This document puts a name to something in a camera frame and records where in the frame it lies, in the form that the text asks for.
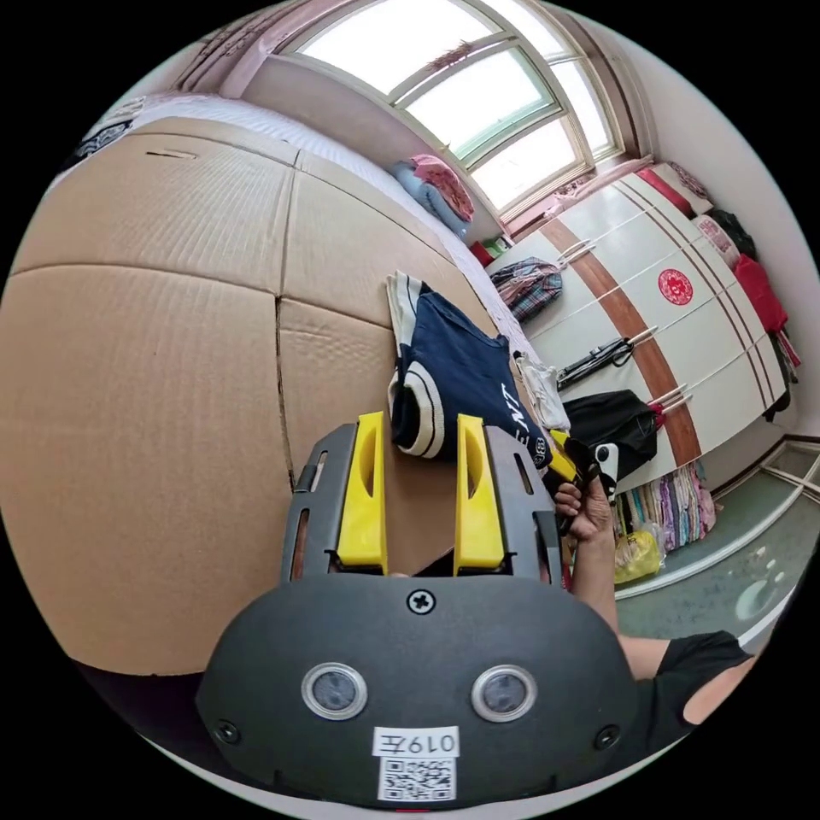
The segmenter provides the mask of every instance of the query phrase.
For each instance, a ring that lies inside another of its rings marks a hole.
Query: yellow plastic bag
[[[615,584],[654,575],[663,565],[664,555],[652,533],[640,530],[622,536],[615,545]]]

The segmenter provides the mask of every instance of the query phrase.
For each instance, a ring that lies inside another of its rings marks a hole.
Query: red paper-cut sticker
[[[694,296],[692,283],[680,271],[668,267],[658,276],[658,288],[666,301],[682,307],[688,305]]]

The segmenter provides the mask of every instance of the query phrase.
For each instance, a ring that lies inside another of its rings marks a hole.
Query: wall
[[[782,432],[820,436],[820,277],[785,197],[744,137],[693,85],[631,40],[591,20],[582,22],[616,70],[626,72],[643,96],[652,119],[655,155],[679,162],[699,178],[713,201],[736,214],[754,238],[803,357],[800,384],[793,393],[797,412],[776,420]],[[774,435],[771,425],[761,421],[746,431],[740,444],[729,442],[726,454],[749,463],[768,449]]]
[[[299,120],[362,154],[382,168],[430,146],[376,103],[323,73],[303,64],[271,56],[242,95],[248,103]],[[491,239],[501,227],[473,197],[476,213],[467,244]]]

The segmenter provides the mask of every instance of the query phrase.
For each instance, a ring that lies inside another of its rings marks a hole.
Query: cardboard box
[[[0,501],[71,658],[200,671],[276,585],[290,478],[387,410],[396,268],[497,332],[425,225],[242,128],[151,123],[45,198],[0,312]],[[413,574],[453,545],[455,468],[389,445],[386,473],[389,568]]]

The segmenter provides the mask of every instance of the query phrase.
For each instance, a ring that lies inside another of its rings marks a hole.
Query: window
[[[505,218],[623,149],[589,58],[533,0],[360,0],[296,38]]]

